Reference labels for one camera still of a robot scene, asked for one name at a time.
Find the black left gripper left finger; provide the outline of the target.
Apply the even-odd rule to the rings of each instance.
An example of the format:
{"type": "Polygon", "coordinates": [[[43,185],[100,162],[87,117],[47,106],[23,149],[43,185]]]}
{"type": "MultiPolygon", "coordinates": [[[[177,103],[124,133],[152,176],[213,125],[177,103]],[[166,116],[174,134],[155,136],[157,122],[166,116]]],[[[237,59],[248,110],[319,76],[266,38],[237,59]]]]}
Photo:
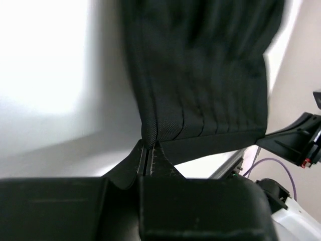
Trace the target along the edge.
{"type": "Polygon", "coordinates": [[[101,177],[1,179],[1,240],[140,240],[142,142],[101,177]]]}

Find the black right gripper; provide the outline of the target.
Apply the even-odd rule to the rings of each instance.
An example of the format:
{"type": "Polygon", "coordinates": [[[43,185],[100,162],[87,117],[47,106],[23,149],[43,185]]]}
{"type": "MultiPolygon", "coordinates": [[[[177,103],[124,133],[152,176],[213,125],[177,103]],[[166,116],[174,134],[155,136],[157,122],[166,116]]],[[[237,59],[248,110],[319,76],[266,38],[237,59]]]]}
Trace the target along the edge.
{"type": "Polygon", "coordinates": [[[320,115],[305,112],[291,125],[265,135],[255,145],[302,167],[320,162],[320,115]]]}

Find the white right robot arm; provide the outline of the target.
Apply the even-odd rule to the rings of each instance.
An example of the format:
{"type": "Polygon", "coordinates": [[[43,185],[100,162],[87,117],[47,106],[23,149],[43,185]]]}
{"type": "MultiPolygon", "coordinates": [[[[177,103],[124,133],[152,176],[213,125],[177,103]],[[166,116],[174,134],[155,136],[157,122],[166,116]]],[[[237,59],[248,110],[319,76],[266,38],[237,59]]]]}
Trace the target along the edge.
{"type": "MultiPolygon", "coordinates": [[[[320,162],[320,115],[303,113],[294,123],[259,139],[256,145],[301,168],[320,162]]],[[[256,183],[264,190],[281,240],[320,240],[320,223],[276,181],[256,183]]]]}

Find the black skirt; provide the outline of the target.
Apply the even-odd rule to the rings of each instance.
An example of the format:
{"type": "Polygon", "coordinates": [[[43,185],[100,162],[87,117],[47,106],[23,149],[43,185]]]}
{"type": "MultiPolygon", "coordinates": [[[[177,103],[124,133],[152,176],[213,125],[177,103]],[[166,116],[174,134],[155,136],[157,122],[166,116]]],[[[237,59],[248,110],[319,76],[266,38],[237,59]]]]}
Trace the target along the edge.
{"type": "Polygon", "coordinates": [[[284,1],[121,1],[123,44],[146,159],[143,174],[264,137],[264,52],[284,1]]]}

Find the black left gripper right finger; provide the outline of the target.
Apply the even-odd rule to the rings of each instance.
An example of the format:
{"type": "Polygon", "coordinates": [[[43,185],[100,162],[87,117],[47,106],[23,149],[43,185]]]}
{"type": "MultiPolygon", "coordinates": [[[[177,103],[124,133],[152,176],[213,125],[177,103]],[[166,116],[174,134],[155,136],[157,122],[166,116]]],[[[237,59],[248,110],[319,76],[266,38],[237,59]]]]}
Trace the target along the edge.
{"type": "Polygon", "coordinates": [[[138,179],[142,240],[277,240],[268,200],[252,181],[185,178],[159,143],[138,179]]]}

